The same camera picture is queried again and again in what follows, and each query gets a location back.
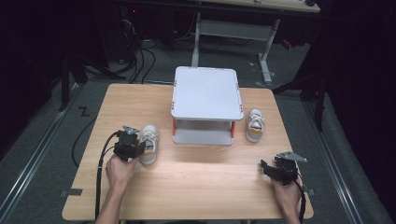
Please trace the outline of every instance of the wrist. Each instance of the wrist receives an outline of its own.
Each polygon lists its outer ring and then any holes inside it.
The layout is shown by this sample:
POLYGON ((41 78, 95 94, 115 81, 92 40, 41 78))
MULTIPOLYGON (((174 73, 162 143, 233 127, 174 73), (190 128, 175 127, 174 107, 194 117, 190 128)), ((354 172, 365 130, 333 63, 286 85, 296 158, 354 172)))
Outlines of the wrist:
POLYGON ((281 206, 282 214, 286 220, 286 223, 300 223, 299 215, 296 208, 281 206))

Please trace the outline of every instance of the wooden table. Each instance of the wooden table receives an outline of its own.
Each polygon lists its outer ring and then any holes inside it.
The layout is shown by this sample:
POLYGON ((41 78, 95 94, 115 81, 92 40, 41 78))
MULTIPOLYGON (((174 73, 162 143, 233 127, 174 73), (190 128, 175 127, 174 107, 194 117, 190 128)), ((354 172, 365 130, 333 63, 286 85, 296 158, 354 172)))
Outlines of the wooden table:
MULTIPOLYGON (((160 129, 157 160, 150 166, 136 165, 120 219, 281 218, 273 186, 259 163, 291 150, 290 141, 270 90, 241 88, 240 93, 245 115, 256 107, 266 117, 259 143, 246 139, 243 119, 236 122, 229 147, 177 145, 172 141, 173 86, 110 85, 72 186, 82 189, 82 194, 68 196, 63 217, 94 219, 97 164, 107 138, 123 124, 141 129, 155 123, 160 129)), ((105 163, 111 154, 107 153, 105 163)), ((101 203, 108 188, 103 172, 101 203)), ((307 198, 304 217, 312 216, 307 198)))

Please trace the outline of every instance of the gray carpet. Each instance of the gray carpet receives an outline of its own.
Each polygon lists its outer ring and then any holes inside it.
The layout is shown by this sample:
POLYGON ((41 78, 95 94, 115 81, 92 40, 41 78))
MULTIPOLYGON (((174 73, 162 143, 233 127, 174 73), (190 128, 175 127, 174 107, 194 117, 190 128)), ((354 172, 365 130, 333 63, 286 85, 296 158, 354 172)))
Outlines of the gray carpet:
MULTIPOLYGON (((174 45, 172 48, 168 48, 161 43, 147 42, 144 47, 150 48, 156 57, 156 63, 146 77, 147 82, 172 82, 177 66, 191 64, 191 46, 174 45)), ((256 56, 260 52, 260 47, 260 42, 248 43, 243 46, 222 44, 219 47, 213 43, 204 43, 201 50, 200 66, 234 69, 237 72, 240 87, 273 89, 294 78, 309 49, 309 46, 300 46, 286 50, 282 46, 273 45, 267 62, 270 71, 275 73, 274 83, 265 85, 256 56)), ((144 52, 144 55, 145 66, 142 74, 149 70, 149 66, 153 62, 150 54, 144 52)), ((142 62, 139 55, 138 60, 139 66, 142 62)), ((122 65, 112 64, 113 69, 119 66, 122 65)), ((132 72, 129 71, 124 75, 129 78, 132 72)), ((57 132, 48 145, 44 160, 39 164, 34 177, 7 219, 7 223, 71 223, 62 218, 66 198, 61 197, 61 192, 71 187, 77 171, 71 158, 72 146, 78 138, 78 134, 98 114, 106 88, 112 82, 115 81, 106 77, 90 76, 89 82, 78 88, 80 93, 64 115, 57 132), (85 115, 89 116, 82 116, 82 107, 86 107, 85 115)), ((61 105, 60 99, 60 85, 58 84, 53 89, 52 98, 32 117, 19 140, 0 162, 0 179, 2 181, 0 202, 6 199, 47 128, 59 115, 57 110, 61 105)), ((305 184, 315 192, 315 195, 310 196, 315 214, 305 223, 350 223, 345 207, 339 198, 339 192, 334 186, 332 176, 326 166, 316 128, 312 125, 311 118, 306 112, 306 104, 300 102, 295 91, 277 95, 276 102, 293 150, 308 158, 309 161, 307 164, 300 164, 300 168, 305 184)), ((323 134, 332 155, 350 189, 354 203, 359 209, 361 221, 364 223, 392 223, 382 204, 376 198, 359 162, 356 161, 328 98, 326 99, 323 128, 323 134)), ((82 157, 91 130, 92 125, 76 144, 77 162, 82 157)), ((220 223, 231 223, 231 220, 222 220, 220 223)), ((284 223, 284 220, 258 220, 257 223, 284 223)))

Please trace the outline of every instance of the handheld controller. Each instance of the handheld controller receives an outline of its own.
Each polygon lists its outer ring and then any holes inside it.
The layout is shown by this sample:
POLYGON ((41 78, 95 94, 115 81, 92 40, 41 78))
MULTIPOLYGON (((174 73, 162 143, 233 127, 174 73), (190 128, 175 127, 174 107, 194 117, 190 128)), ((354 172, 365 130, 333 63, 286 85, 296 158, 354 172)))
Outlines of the handheld controller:
POLYGON ((119 142, 115 144, 113 152, 123 161, 131 161, 145 152, 146 141, 139 143, 137 133, 140 130, 126 125, 123 125, 122 128, 124 131, 119 131, 117 134, 119 142))

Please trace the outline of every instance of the forearm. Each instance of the forearm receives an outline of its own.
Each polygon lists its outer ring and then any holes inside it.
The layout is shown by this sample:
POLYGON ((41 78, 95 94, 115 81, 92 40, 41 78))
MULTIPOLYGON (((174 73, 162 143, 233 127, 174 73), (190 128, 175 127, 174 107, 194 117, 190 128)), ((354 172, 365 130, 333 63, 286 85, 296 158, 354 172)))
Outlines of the forearm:
POLYGON ((102 206, 99 217, 96 220, 97 224, 101 223, 119 223, 120 221, 120 207, 122 203, 123 190, 116 190, 110 188, 107 193, 105 203, 102 206))
POLYGON ((283 217, 288 224, 301 224, 297 211, 293 208, 281 208, 283 217))

